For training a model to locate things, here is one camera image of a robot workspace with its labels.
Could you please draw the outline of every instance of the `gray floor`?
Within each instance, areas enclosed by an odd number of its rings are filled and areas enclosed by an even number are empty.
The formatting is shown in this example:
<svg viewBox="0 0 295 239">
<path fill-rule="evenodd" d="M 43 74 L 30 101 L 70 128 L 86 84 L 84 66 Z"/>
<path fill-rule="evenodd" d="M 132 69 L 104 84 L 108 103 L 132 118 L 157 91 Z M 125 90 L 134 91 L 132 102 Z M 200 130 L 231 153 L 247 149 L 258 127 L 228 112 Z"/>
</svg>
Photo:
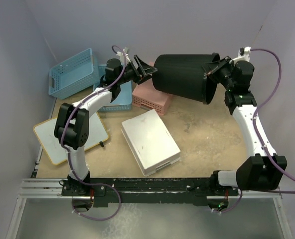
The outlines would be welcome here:
<svg viewBox="0 0 295 239">
<path fill-rule="evenodd" d="M 108 216 L 116 206 L 93 208 L 87 214 Z M 272 198 L 244 198 L 222 215 L 188 204 L 123 204 L 114 218 L 96 222 L 71 211 L 69 199 L 28 199 L 17 239 L 284 238 Z"/>
</svg>

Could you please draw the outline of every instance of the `table top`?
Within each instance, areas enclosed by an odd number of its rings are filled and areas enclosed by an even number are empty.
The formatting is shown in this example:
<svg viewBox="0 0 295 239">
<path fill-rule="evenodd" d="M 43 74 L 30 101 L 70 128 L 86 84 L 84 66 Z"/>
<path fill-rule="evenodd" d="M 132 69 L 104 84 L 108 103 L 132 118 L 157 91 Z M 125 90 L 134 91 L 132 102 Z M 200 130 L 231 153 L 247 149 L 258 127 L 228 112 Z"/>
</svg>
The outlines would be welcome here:
<svg viewBox="0 0 295 239">
<path fill-rule="evenodd" d="M 52 117 L 58 115 L 62 103 L 78 101 L 91 91 L 87 88 L 57 99 Z M 225 106 L 224 92 L 219 85 L 209 105 L 174 96 L 161 119 L 181 150 L 181 160 L 150 177 L 209 177 L 214 170 L 236 170 L 247 159 L 243 136 Z M 85 154 L 92 178 L 143 177 L 121 133 L 121 123 L 144 112 L 136 106 L 130 111 L 99 112 L 110 137 L 105 147 L 96 146 Z M 68 172 L 67 162 L 54 166 L 42 153 L 37 178 L 65 178 Z"/>
</svg>

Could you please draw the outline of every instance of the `robotic arm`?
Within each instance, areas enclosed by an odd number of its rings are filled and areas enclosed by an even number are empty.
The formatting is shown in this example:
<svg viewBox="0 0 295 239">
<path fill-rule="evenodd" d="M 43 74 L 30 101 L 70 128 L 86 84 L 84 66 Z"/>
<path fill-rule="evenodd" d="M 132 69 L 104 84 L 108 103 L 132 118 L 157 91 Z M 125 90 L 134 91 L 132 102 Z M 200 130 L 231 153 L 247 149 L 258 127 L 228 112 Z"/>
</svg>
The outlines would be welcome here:
<svg viewBox="0 0 295 239">
<path fill-rule="evenodd" d="M 221 60 L 201 64 L 202 72 L 204 72 L 204 75 L 200 76 L 201 78 L 214 84 L 222 84 L 225 87 L 225 104 L 229 108 L 230 114 L 235 118 L 241 128 L 248 154 L 248 159 L 238 170 L 214 171 L 209 183 L 210 188 L 212 189 L 237 187 L 242 190 L 273 190 L 278 186 L 282 173 L 280 173 L 268 160 L 253 128 L 253 120 L 256 120 L 258 131 L 265 142 L 264 147 L 266 147 L 269 153 L 273 156 L 273 160 L 282 169 L 285 169 L 287 165 L 285 157 L 278 156 L 269 144 L 258 116 L 253 118 L 254 111 L 256 110 L 256 101 L 248 88 L 250 86 L 254 66 L 249 62 L 249 53 L 250 47 L 241 48 L 238 57 L 234 59 L 227 56 Z M 119 59 L 108 60 L 105 77 L 101 78 L 100 86 L 96 89 L 96 91 L 101 92 L 83 104 L 76 111 L 73 120 L 69 123 L 64 138 L 64 144 L 71 150 L 72 168 L 84 182 L 90 181 L 90 173 L 86 166 L 84 155 L 84 144 L 89 135 L 89 117 L 91 117 L 91 115 L 100 107 L 113 101 L 117 97 L 122 83 L 133 80 L 135 83 L 140 84 L 152 78 L 152 75 L 159 70 L 157 74 L 153 75 L 154 83 L 154 81 L 157 80 L 157 75 L 163 74 L 162 69 L 157 69 L 157 64 L 155 64 L 156 68 L 152 67 L 141 61 L 136 55 L 134 56 L 134 60 L 138 65 L 137 68 L 126 55 L 126 66 L 123 75 L 115 85 L 107 89 L 106 86 L 115 81 L 117 76 L 121 73 L 123 64 L 123 62 L 121 64 Z M 189 71 L 189 74 L 193 74 L 191 69 L 187 69 L 187 71 Z M 173 92 L 164 88 L 158 90 L 173 94 Z M 69 115 L 80 102 L 83 102 L 83 100 L 73 104 L 64 103 L 60 107 L 54 132 L 55 137 L 58 138 L 59 141 L 61 141 L 63 130 Z M 86 189 L 80 188 L 80 183 L 76 180 L 71 171 L 69 172 L 68 182 L 69 185 L 74 185 L 73 187 L 77 189 L 79 195 L 86 192 Z"/>
</svg>

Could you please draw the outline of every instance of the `white cutting board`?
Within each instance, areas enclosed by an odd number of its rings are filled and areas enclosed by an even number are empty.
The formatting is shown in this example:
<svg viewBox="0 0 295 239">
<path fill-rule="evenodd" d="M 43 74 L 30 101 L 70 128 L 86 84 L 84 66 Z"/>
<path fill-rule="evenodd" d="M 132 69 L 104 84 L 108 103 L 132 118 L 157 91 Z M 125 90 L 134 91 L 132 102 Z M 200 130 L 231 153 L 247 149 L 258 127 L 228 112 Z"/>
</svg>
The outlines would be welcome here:
<svg viewBox="0 0 295 239">
<path fill-rule="evenodd" d="M 57 117 L 51 118 L 33 128 L 43 150 L 46 152 L 50 162 L 58 165 L 67 160 L 65 150 L 61 147 L 59 140 L 54 137 L 54 128 Z M 85 151 L 108 140 L 109 136 L 104 128 L 98 113 L 93 114 L 89 120 L 89 137 L 84 145 Z"/>
</svg>

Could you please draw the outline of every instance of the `pink basket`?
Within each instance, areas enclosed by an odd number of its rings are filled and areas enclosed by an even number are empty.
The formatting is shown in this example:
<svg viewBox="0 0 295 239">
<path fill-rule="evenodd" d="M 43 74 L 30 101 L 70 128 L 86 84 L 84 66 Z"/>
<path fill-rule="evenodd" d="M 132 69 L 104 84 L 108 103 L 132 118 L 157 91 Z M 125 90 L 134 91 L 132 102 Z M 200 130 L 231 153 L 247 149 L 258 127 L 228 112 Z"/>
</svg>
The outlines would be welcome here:
<svg viewBox="0 0 295 239">
<path fill-rule="evenodd" d="M 137 85 L 132 92 L 132 105 L 155 109 L 159 115 L 164 115 L 172 101 L 173 95 L 158 91 L 152 79 Z"/>
</svg>

